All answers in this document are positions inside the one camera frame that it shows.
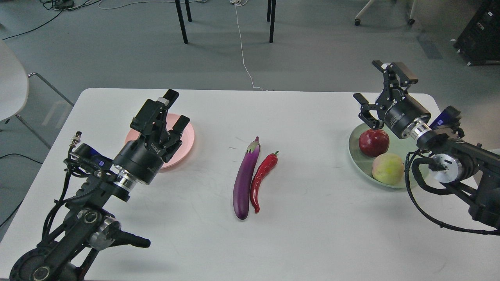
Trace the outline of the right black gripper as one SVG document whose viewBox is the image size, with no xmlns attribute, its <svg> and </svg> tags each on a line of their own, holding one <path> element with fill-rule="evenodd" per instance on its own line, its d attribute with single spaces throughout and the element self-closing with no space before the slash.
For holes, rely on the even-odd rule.
<svg viewBox="0 0 500 281">
<path fill-rule="evenodd" d="M 373 60 L 372 65 L 383 74 L 383 91 L 375 104 L 370 104 L 361 93 L 353 94 L 361 105 L 358 116 L 373 130 L 386 125 L 399 139 L 408 138 L 408 127 L 415 119 L 426 123 L 432 116 L 408 95 L 407 89 L 418 83 L 418 77 L 403 62 L 383 63 Z M 371 111 L 377 111 L 379 119 L 373 117 Z"/>
</svg>

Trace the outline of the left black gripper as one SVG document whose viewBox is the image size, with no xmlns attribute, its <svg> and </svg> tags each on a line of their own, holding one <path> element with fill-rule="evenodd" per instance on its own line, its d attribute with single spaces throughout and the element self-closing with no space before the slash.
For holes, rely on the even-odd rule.
<svg viewBox="0 0 500 281">
<path fill-rule="evenodd" d="M 129 138 L 112 161 L 123 178 L 148 185 L 164 163 L 174 158 L 183 144 L 182 134 L 190 122 L 189 117 L 181 115 L 178 118 L 173 128 L 167 131 L 165 142 L 159 143 L 155 137 L 166 134 L 168 110 L 179 96 L 177 91 L 168 89 L 155 101 L 147 99 L 132 118 L 130 128 L 136 131 L 128 134 L 136 138 Z"/>
</svg>

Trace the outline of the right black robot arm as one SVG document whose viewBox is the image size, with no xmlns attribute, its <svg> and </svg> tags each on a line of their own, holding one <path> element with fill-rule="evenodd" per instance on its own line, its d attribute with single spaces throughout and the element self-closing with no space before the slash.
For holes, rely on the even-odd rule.
<svg viewBox="0 0 500 281">
<path fill-rule="evenodd" d="M 441 228 L 499 235 L 499 155 L 483 149 L 481 144 L 464 141 L 461 112 L 453 106 L 446 107 L 430 121 L 431 113 L 408 93 L 418 78 L 404 63 L 374 60 L 372 64 L 383 74 L 383 90 L 374 104 L 360 93 L 353 95 L 361 106 L 359 118 L 372 129 L 387 126 L 399 139 L 412 138 L 416 142 L 417 149 L 407 153 L 405 159 L 405 184 L 414 206 Z M 468 204 L 468 213 L 474 221 L 492 230 L 461 228 L 430 216 L 414 199 L 409 174 L 429 193 L 456 195 Z"/>
</svg>

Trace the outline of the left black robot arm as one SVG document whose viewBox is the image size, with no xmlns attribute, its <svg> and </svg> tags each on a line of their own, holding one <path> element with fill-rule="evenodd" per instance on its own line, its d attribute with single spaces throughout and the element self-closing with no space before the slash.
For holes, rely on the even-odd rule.
<svg viewBox="0 0 500 281">
<path fill-rule="evenodd" d="M 127 244 L 150 246 L 150 240 L 122 231 L 104 205 L 112 196 L 128 201 L 134 186 L 150 184 L 181 147 L 190 119 L 180 116 L 167 129 L 168 110 L 179 95 L 169 89 L 156 101 L 146 100 L 130 124 L 139 137 L 113 159 L 80 144 L 82 133 L 75 133 L 64 160 L 64 187 L 45 218 L 41 241 L 16 261 L 9 280 L 82 281 L 100 251 Z"/>
</svg>

